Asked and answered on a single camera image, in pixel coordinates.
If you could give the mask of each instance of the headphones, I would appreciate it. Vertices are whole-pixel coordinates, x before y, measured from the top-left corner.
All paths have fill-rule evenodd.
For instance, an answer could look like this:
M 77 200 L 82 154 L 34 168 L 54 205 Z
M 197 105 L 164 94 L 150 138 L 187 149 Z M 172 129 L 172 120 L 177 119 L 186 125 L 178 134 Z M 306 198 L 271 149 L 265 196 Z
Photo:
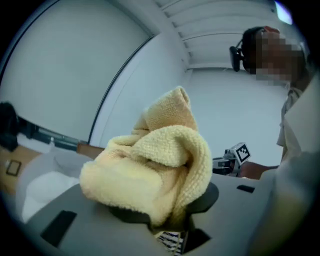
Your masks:
M 245 60 L 245 57 L 243 55 L 241 55 L 241 49 L 238 48 L 238 46 L 240 45 L 241 42 L 242 42 L 242 39 L 240 42 L 238 42 L 236 47 L 231 46 L 229 48 L 231 65 L 232 65 L 232 68 L 235 72 L 238 72 L 240 70 L 240 61 Z
M 248 68 L 249 68 L 249 67 L 247 67 L 246 57 L 243 55 L 242 47 L 238 48 L 240 43 L 245 41 L 246 44 L 250 44 L 250 42 L 255 38 L 256 32 L 258 32 L 261 29 L 268 31 L 268 28 L 269 27 L 267 27 L 267 26 L 266 27 L 256 26 L 256 27 L 248 29 L 247 31 L 244 32 L 242 39 L 240 40 L 240 42 L 238 42 L 236 47 L 231 46 L 229 48 L 231 65 L 232 65 L 232 68 L 235 72 L 238 72 L 240 70 L 240 61 L 242 61 L 243 67 L 245 70 L 248 70 Z

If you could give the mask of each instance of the hand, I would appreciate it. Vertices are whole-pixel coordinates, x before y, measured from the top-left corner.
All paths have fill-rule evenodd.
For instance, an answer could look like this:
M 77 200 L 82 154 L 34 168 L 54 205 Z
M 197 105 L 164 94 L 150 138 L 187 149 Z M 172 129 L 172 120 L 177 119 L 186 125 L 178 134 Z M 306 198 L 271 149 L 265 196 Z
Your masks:
M 254 162 L 245 162 L 241 166 L 239 177 L 259 180 L 263 172 L 276 168 L 278 166 L 264 166 Z

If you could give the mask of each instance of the terry cloth towel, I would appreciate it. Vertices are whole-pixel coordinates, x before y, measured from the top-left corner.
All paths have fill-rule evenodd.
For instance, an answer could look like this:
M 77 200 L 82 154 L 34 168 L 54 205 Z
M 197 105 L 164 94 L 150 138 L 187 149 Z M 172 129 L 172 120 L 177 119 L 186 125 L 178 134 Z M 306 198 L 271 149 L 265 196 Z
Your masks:
M 211 175 L 210 149 L 179 86 L 143 112 L 131 135 L 112 138 L 83 165 L 80 186 L 89 199 L 148 214 L 153 227 L 177 227 Z

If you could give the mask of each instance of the black slot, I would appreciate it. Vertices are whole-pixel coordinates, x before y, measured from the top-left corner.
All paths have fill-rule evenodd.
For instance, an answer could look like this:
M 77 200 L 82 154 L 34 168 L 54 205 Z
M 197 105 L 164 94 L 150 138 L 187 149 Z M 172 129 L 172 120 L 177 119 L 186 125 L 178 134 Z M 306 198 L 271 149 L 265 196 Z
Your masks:
M 141 223 L 150 226 L 150 217 L 146 213 L 109 206 L 109 211 L 125 223 Z
M 195 230 L 190 230 L 187 232 L 186 237 L 182 246 L 182 254 L 186 254 L 199 246 L 202 246 L 205 242 L 211 239 L 205 232 L 201 229 L 196 228 Z
M 62 210 L 45 228 L 41 237 L 52 246 L 58 247 L 76 216 L 77 214 L 72 211 Z
M 238 190 L 243 190 L 243 191 L 246 191 L 246 192 L 249 192 L 249 193 L 253 193 L 255 188 L 252 187 L 252 186 L 246 186 L 246 185 L 239 185 L 237 187 Z

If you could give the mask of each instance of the white wall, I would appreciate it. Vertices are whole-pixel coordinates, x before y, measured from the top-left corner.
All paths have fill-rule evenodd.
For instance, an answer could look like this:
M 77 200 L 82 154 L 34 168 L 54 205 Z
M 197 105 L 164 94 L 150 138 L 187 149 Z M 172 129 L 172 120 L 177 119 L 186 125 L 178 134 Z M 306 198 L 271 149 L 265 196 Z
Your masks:
M 129 135 L 143 109 L 181 85 L 184 76 L 184 65 L 170 39 L 157 35 L 133 57 L 112 86 L 90 144 L 105 147 L 112 137 Z
M 221 157 L 225 149 L 246 142 L 250 161 L 267 166 L 280 163 L 282 147 L 276 143 L 285 88 L 241 71 L 195 69 L 185 90 L 212 157 Z
M 148 37 L 106 0 L 58 1 L 18 42 L 0 101 L 31 123 L 87 141 L 110 82 Z

